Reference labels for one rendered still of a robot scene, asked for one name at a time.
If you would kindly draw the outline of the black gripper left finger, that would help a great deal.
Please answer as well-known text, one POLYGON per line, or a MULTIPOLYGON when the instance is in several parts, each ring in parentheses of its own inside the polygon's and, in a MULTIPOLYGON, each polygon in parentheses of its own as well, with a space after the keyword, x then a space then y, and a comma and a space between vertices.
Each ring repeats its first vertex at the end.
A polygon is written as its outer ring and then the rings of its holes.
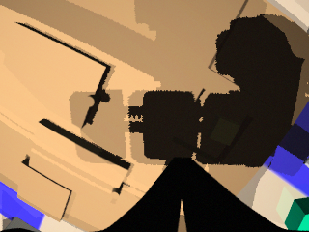
POLYGON ((111 227, 94 232, 178 232, 182 211, 183 158, 171 159, 157 181, 111 227))

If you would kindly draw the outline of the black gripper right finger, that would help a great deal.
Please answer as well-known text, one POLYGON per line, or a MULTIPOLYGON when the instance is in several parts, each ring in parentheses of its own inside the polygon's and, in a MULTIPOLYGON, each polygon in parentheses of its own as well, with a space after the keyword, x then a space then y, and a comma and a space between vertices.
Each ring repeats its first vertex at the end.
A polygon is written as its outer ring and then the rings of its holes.
POLYGON ((191 158, 183 158, 186 232, 309 232, 278 227, 240 201, 191 158))

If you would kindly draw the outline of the pale yellow square block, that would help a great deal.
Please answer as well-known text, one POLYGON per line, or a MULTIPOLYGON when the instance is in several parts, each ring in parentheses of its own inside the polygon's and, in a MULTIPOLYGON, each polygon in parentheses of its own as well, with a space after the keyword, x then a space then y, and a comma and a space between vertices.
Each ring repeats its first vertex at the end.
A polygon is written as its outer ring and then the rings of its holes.
POLYGON ((209 139, 215 139, 217 142, 231 146, 237 131, 239 131, 239 123, 237 123, 237 121, 228 119, 228 117, 216 115, 208 132, 208 136, 209 139))

